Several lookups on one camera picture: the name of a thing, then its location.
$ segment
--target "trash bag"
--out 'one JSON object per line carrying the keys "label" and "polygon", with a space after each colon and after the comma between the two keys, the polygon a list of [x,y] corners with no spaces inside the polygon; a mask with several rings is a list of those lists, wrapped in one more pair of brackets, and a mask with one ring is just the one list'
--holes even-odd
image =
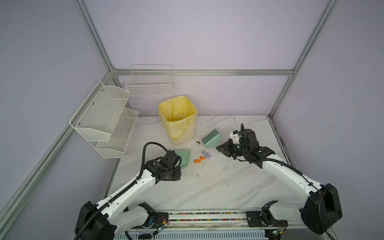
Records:
{"label": "trash bag", "polygon": [[159,117],[170,141],[185,143],[195,136],[197,109],[185,96],[171,98],[159,104]]}

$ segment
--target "black cable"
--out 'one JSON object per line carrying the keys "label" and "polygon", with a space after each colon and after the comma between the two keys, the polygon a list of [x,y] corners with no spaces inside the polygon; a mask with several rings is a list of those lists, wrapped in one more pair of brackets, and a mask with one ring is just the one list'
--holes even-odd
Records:
{"label": "black cable", "polygon": [[176,166],[176,167],[180,167],[180,165],[181,165],[181,158],[179,159],[179,164]]}
{"label": "black cable", "polygon": [[295,173],[297,173],[297,174],[299,174],[300,176],[302,176],[302,177],[309,183],[309,186],[312,186],[312,187],[314,187],[317,191],[320,191],[317,187],[315,187],[315,186],[313,185],[312,182],[308,181],[308,179],[305,178],[305,177],[303,176],[302,172],[300,172],[300,171],[297,170],[296,168],[294,168],[294,167],[292,167],[292,166],[286,164],[286,163],[283,162],[283,161],[279,161],[279,160],[272,159],[272,158],[261,158],[261,159],[256,159],[256,160],[250,160],[249,162],[251,162],[251,163],[256,163],[256,162],[265,162],[265,161],[276,162],[276,163],[278,163],[278,164],[280,164],[280,165],[282,165],[282,166],[285,166],[285,167],[291,169],[291,170],[294,171]]}
{"label": "black cable", "polygon": [[150,233],[143,233],[143,234],[140,234],[138,239],[152,239],[153,238],[153,234],[150,234]]}
{"label": "black cable", "polygon": [[327,232],[327,231],[325,231],[325,232],[327,233],[328,237],[329,237],[331,240],[335,240],[335,238],[334,238],[329,232]]}
{"label": "black cable", "polygon": [[125,231],[125,235],[127,236],[128,240],[133,240],[133,239],[129,236],[128,231]]}
{"label": "black cable", "polygon": [[109,207],[109,204],[112,203],[113,201],[115,201],[118,197],[120,197],[122,194],[124,194],[126,191],[128,191],[133,185],[135,185],[137,183],[137,180],[139,180],[143,174],[143,171],[144,171],[144,164],[145,164],[145,151],[146,151],[146,148],[148,145],[150,144],[155,144],[155,145],[158,145],[160,147],[162,147],[166,152],[168,152],[168,150],[163,146],[161,145],[160,143],[157,143],[157,142],[147,142],[145,145],[144,145],[144,148],[143,148],[143,154],[142,154],[142,159],[141,159],[141,168],[140,168],[140,173],[139,175],[137,176],[136,180],[133,180],[133,182],[131,184],[129,184],[126,188],[124,188],[123,190],[121,190],[118,194],[116,194],[113,198],[109,199],[108,202],[106,202],[103,206],[101,206],[98,210],[96,210],[96,212],[94,212],[89,218],[88,220],[83,224],[83,226],[81,227],[81,229],[78,230],[77,234],[76,234],[76,237],[74,238],[74,240],[79,240],[81,235],[83,234],[83,232],[85,231],[85,229],[87,228],[87,226],[89,225],[89,223],[101,212],[104,210],[104,208],[106,207]]}
{"label": "black cable", "polygon": [[145,151],[146,151],[147,146],[150,145],[150,144],[158,145],[158,146],[162,147],[166,152],[168,152],[168,150],[163,145],[161,145],[160,143],[157,143],[157,142],[147,142],[144,145],[144,148],[143,148],[143,156],[142,156],[142,159],[141,159],[141,168],[140,168],[140,173],[139,173],[139,175],[136,178],[137,180],[139,180],[141,178],[141,176],[143,175],[144,164],[145,164]]}
{"label": "black cable", "polygon": [[74,240],[79,240],[81,235],[83,234],[84,230],[87,228],[87,226],[89,225],[89,223],[96,217],[96,215],[98,215],[104,208],[108,207],[109,206],[109,203],[106,202],[103,206],[101,206],[96,212],[94,212],[89,218],[88,220],[83,224],[83,226],[81,227],[81,229],[78,230],[77,234],[76,234],[76,237],[74,238]]}

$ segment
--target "white wire basket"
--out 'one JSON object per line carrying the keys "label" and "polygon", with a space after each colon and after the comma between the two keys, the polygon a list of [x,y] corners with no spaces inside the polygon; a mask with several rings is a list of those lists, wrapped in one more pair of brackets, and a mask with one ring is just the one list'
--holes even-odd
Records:
{"label": "white wire basket", "polygon": [[128,96],[125,89],[103,85],[73,127],[87,141],[108,141]]}
{"label": "white wire basket", "polygon": [[123,108],[109,141],[98,142],[95,149],[103,158],[121,158],[127,149],[139,112]]}
{"label": "white wire basket", "polygon": [[70,120],[70,125],[94,148],[103,158],[121,158],[127,149],[139,112],[126,108],[129,91],[116,87],[100,88],[90,101],[91,94],[83,104],[87,109],[80,115],[80,109]]}
{"label": "white wire basket", "polygon": [[125,88],[130,96],[169,96],[174,77],[172,65],[131,65],[131,75]]}

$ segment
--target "tabletop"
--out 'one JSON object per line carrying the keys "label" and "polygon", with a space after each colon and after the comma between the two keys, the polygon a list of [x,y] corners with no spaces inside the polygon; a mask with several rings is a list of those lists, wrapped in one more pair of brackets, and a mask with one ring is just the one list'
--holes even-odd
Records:
{"label": "tabletop", "polygon": [[[265,115],[197,116],[195,137],[181,145],[170,142],[159,117],[138,117],[125,155],[121,158],[109,192],[113,193],[140,171],[142,149],[147,142],[158,142],[168,150],[190,149],[188,166],[181,171],[179,181],[160,181],[138,196],[131,204],[147,202],[155,210],[246,209],[262,207],[271,200],[282,203],[301,202],[281,180],[255,164],[224,156],[215,148],[206,149],[196,143],[216,128],[222,135],[240,130],[240,124],[256,133],[260,146],[267,146],[281,159],[284,155]],[[206,150],[212,155],[194,163]],[[146,161],[164,156],[164,150],[148,145]]]}

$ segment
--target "brush bristles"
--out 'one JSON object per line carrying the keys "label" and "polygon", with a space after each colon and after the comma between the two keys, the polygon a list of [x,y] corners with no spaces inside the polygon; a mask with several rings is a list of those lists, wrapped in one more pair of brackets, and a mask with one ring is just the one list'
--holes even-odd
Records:
{"label": "brush bristles", "polygon": [[203,139],[201,139],[203,141],[203,144],[206,144],[208,143],[210,140],[212,140],[214,137],[216,137],[217,135],[219,135],[218,131],[216,129],[214,129],[210,134],[206,135]]}

